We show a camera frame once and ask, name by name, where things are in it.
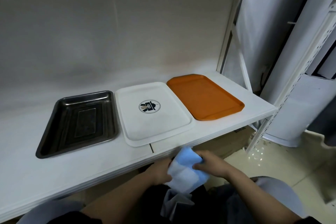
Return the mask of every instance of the forearm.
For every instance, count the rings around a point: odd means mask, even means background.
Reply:
[[[292,224],[300,219],[235,167],[229,168],[224,178],[235,187],[257,223]]]
[[[122,223],[126,214],[141,195],[152,186],[153,180],[141,173],[82,209],[91,218],[101,219],[103,224]]]

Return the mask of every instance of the cartoon figure logo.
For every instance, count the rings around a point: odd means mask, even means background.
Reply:
[[[155,100],[145,100],[140,103],[139,109],[141,112],[144,113],[154,113],[160,110],[160,103]]]

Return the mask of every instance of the black sleeve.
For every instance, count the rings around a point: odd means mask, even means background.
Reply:
[[[99,219],[92,219],[81,212],[68,212],[48,222],[48,224],[59,223],[102,224],[102,221]]]
[[[316,219],[309,216],[305,219],[296,221],[295,224],[321,224],[321,222],[318,222]]]

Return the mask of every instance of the person's left hand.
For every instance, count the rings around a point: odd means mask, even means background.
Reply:
[[[164,184],[172,180],[172,177],[167,174],[170,162],[170,158],[164,158],[147,168],[145,174],[149,176],[153,185]]]

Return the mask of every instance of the dark rectangular tray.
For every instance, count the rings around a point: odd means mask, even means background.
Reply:
[[[58,100],[36,151],[48,158],[115,138],[113,93],[100,91]]]

